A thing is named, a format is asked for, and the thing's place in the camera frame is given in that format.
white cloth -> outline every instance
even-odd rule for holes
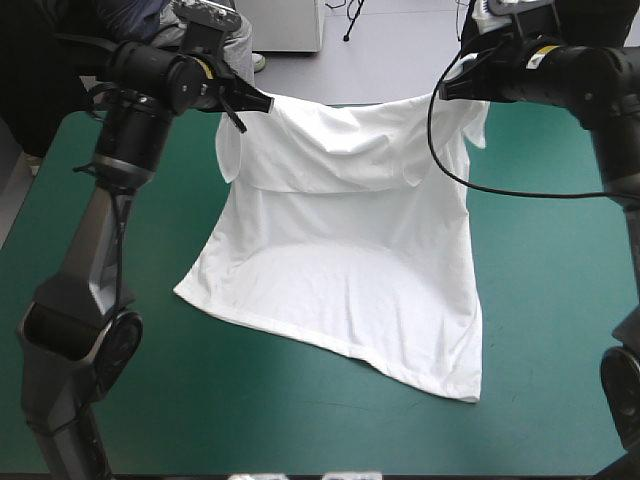
[[[233,182],[175,292],[205,312],[367,361],[418,389],[480,396],[482,314],[466,188],[428,153],[430,96],[331,108],[276,96],[271,114],[226,116],[216,139]],[[446,166],[468,176],[488,106],[438,101]]]

white cabinet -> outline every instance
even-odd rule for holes
[[[322,49],[325,0],[235,0],[253,25],[257,52],[318,52]]]

robotic arm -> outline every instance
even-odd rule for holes
[[[445,100],[526,101],[566,108],[593,140],[604,190],[627,219],[640,294],[640,48],[567,46],[553,0],[478,0],[476,52],[441,82]],[[594,477],[640,478],[640,307],[613,332],[622,345],[602,360],[602,384],[629,452]]]
[[[180,0],[188,22],[178,53],[121,44],[106,79],[117,88],[95,154],[81,171],[96,188],[60,270],[38,287],[18,325],[24,352],[22,408],[55,480],[113,477],[91,411],[135,353],[142,319],[122,281],[122,243],[140,187],[157,169],[172,120],[189,108],[268,112],[271,98],[223,61],[240,26],[229,4]]]

shoe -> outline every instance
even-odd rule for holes
[[[29,167],[29,170],[31,170],[31,175],[34,177],[38,175],[38,171],[42,166],[42,157],[36,157],[35,155],[30,155],[26,152],[22,152],[20,154],[20,157],[18,157],[18,161],[23,161],[24,163],[26,163]]]
[[[264,70],[264,67],[267,65],[267,59],[264,55],[260,55],[259,53],[252,53],[251,59],[253,60],[253,72],[258,73]]]

green tabletop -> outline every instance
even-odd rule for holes
[[[176,120],[130,221],[125,278],[145,339],[95,407],[114,471],[589,474],[622,454],[598,375],[610,331],[637,303],[613,202],[469,194],[484,378],[480,403],[464,404],[213,319],[172,293],[228,192],[217,122],[198,112]],[[19,408],[13,331],[35,286],[59,266],[92,191],[92,179],[71,168],[90,159],[98,129],[83,114],[64,122],[0,251],[0,472],[45,470]],[[477,182],[600,187],[588,136],[563,111],[494,105],[487,138],[486,150],[471,151]]]

